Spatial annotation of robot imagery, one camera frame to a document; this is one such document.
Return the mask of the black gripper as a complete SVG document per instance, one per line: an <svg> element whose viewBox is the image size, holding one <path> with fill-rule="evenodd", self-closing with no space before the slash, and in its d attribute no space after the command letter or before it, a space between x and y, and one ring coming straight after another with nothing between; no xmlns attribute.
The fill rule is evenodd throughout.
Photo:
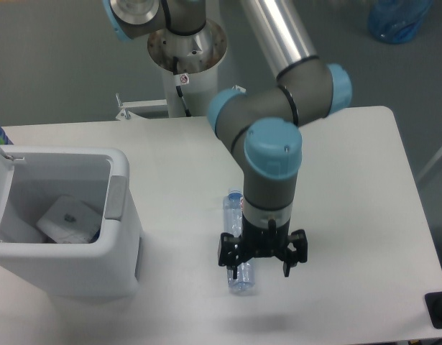
<svg viewBox="0 0 442 345"><path fill-rule="evenodd" d="M218 265L232 271L232 278L238 278L239 267L251 258L276 257L282 262L285 277L298 263L308 261L308 240L304 229L288 234L290 220L278 226L274 220L265 228L255 226L246 216L242 219L241 236L228 232L220 235L218 244Z"/></svg>

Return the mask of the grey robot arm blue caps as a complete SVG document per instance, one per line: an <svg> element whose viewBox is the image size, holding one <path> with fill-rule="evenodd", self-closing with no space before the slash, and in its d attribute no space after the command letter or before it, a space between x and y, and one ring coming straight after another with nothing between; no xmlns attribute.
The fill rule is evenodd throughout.
<svg viewBox="0 0 442 345"><path fill-rule="evenodd" d="M275 87L248 95L217 89L225 34L204 1L105 1L116 36L147 36L149 55L165 77L171 117L205 116L244 174L240 235L223 233L218 264L232 271L253 258L276 257L288 273L308 258L302 230L290 231L298 170L299 129L346 108L347 72L321 62L290 1L243 1L241 7L275 77Z"/></svg>

